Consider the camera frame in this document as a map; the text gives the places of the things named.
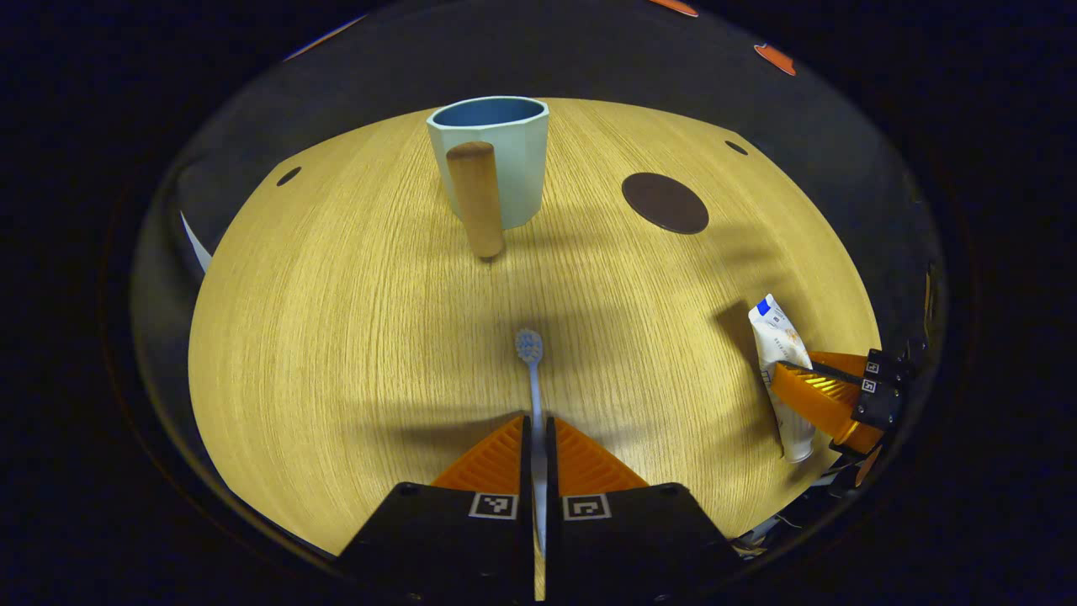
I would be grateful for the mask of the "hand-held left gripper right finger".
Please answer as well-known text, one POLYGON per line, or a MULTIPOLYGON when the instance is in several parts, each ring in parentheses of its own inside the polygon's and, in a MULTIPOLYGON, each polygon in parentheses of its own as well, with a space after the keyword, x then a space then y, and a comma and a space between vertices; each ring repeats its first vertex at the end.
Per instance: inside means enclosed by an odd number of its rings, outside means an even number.
POLYGON ((545 422, 545 598, 549 603, 708 603, 744 561, 687 487, 569 492, 581 438, 545 422))

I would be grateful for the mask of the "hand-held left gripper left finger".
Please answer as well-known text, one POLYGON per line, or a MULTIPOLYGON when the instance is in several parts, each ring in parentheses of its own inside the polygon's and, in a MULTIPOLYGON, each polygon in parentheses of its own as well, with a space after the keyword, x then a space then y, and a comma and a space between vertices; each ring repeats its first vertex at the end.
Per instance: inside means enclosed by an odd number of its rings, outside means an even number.
POLYGON ((393 487, 338 570, 390 603, 533 602, 531 429, 515 417, 431 487, 393 487))

